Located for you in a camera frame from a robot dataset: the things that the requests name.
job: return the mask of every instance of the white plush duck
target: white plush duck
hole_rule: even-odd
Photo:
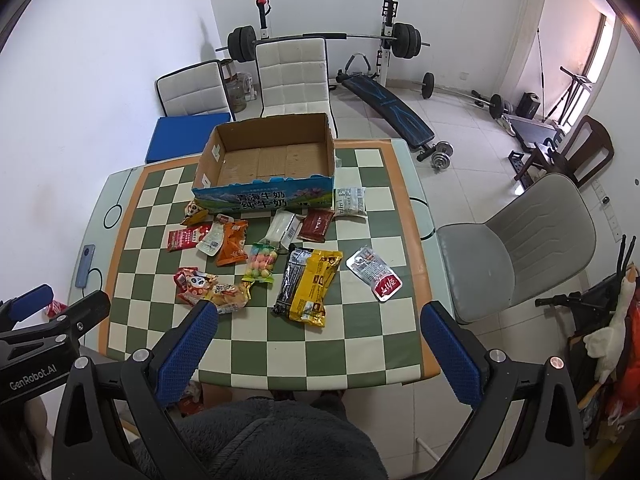
[[[616,369],[616,365],[622,355],[625,345],[625,317],[629,304],[636,291],[636,277],[638,271],[632,266],[622,278],[620,294],[616,311],[609,323],[595,332],[584,336],[583,341],[587,348],[587,355],[597,358],[596,373],[594,378],[600,384],[604,384],[609,375]]]

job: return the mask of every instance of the orange snack bag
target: orange snack bag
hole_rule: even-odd
[[[244,240],[246,239],[247,220],[238,220],[225,224],[225,239],[216,260],[217,266],[244,262],[247,255],[244,252]]]

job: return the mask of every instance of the person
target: person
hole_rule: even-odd
[[[387,479],[369,437],[347,420],[343,392],[297,402],[292,392],[220,404],[176,422],[185,444],[215,479]],[[159,478],[141,439],[140,470]]]

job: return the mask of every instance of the blue gripper pad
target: blue gripper pad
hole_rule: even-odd
[[[218,310],[213,303],[208,301],[206,303],[206,306],[193,320],[191,320],[192,313],[190,313],[174,329],[184,329],[184,333],[158,369],[156,398],[162,407],[180,400],[194,370],[198,367],[198,363],[216,334]]]
[[[476,409],[482,400],[480,370],[442,316],[449,317],[453,323],[455,321],[442,306],[440,309],[442,314],[431,303],[422,308],[420,331],[459,402]]]
[[[11,321],[24,321],[53,301],[49,285],[40,285],[11,302],[8,317]]]

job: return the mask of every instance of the black snack package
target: black snack package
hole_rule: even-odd
[[[289,316],[293,297],[296,295],[296,289],[302,278],[302,273],[305,272],[306,259],[311,256],[313,251],[313,249],[305,249],[295,245],[289,246],[289,256],[282,276],[282,286],[280,287],[278,299],[272,307],[274,313],[281,316]]]

